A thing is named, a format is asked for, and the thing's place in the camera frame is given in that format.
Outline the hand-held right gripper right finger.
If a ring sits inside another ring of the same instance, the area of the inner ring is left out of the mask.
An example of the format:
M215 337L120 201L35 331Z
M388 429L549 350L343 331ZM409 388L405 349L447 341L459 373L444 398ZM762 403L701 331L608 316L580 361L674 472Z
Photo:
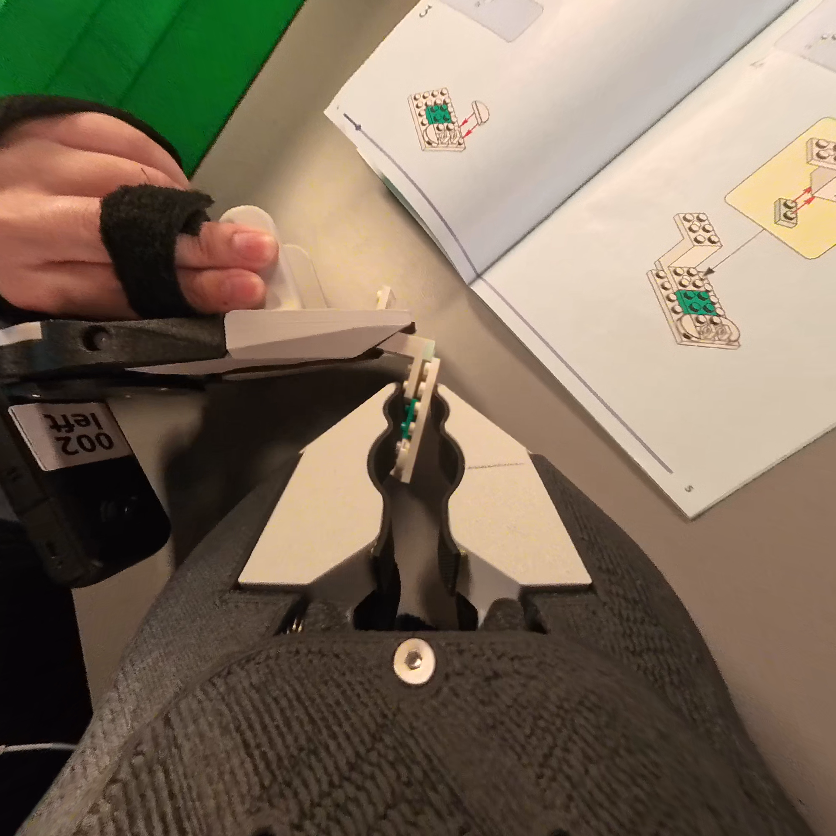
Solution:
M438 560L459 624L498 600L586 590L590 574L527 448L448 387L436 392L445 481Z

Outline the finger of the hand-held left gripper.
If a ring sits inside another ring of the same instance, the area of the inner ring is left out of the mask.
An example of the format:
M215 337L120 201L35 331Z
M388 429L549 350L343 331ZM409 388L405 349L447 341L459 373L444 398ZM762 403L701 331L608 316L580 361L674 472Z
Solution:
M384 350L377 346L277 346L264 356L232 356L226 350L210 347L178 350L135 350L126 361L126 385L170 385L190 378L216 378L225 374L285 373L380 359Z
M225 315L226 351L237 360L349 360L413 325L394 309L236 310Z

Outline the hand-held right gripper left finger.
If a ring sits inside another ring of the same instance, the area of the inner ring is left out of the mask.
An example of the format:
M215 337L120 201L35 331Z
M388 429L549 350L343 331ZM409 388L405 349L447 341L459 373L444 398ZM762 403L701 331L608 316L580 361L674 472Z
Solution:
M374 587L384 499L370 475L390 428L388 384L307 444L256 541L241 587Z

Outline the white lego plate green tile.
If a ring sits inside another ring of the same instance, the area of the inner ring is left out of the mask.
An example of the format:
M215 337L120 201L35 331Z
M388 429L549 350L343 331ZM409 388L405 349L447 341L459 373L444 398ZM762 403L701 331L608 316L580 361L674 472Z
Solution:
M435 394L441 360L415 362L419 366L417 377L404 383L404 418L401 422L401 439L395 445L395 461L391 475L403 483L411 481L421 441L430 423L431 404Z

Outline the lego instruction booklet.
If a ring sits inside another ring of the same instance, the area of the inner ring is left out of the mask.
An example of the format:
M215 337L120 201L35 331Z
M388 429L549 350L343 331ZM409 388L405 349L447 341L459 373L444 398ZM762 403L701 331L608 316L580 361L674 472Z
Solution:
M688 517L835 425L834 2L419 2L325 110Z

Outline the person's left hand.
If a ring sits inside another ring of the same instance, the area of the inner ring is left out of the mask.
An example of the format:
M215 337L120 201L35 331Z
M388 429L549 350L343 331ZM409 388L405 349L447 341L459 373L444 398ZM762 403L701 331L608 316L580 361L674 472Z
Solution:
M26 120L2 139L2 297L59 319L136 319L99 235L101 200L123 185L187 190L172 152L111 115ZM274 238L237 224L204 223L178 236L185 300L202 314L262 308Z

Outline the green plastic storage bin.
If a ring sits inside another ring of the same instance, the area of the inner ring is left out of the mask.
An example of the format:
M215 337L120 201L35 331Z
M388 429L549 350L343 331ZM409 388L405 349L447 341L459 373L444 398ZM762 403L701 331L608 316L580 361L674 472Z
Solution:
M302 1L2 1L2 95L112 105L200 165Z

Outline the person's black clothed torso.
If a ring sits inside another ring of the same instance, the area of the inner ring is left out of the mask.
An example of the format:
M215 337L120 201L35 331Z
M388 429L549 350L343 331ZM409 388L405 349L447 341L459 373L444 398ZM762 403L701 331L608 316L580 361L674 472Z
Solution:
M1 522L2 744L78 743L92 717L73 596Z

